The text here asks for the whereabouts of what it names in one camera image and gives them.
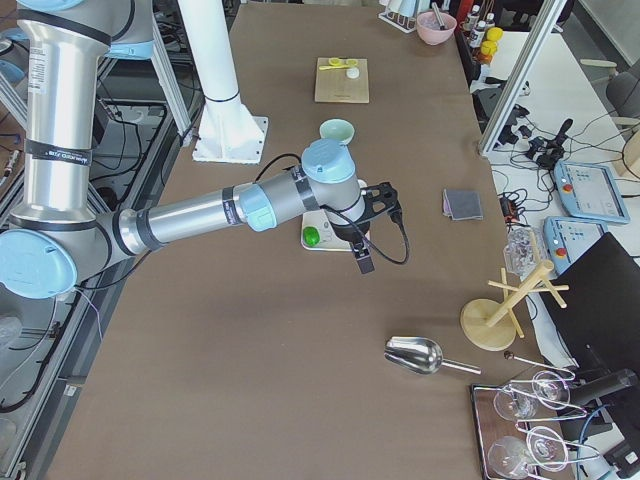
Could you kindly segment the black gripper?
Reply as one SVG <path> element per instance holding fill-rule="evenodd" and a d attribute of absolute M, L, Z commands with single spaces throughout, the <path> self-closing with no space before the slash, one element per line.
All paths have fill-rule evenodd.
<path fill-rule="evenodd" d="M 357 224 L 356 226 L 351 226 L 350 224 L 340 225 L 331 222 L 330 225 L 338 238 L 349 244 L 360 273 L 372 273 L 375 270 L 375 266 L 371 258 L 370 251 L 363 240 L 363 237 L 370 229 L 370 223 L 364 222 Z"/>

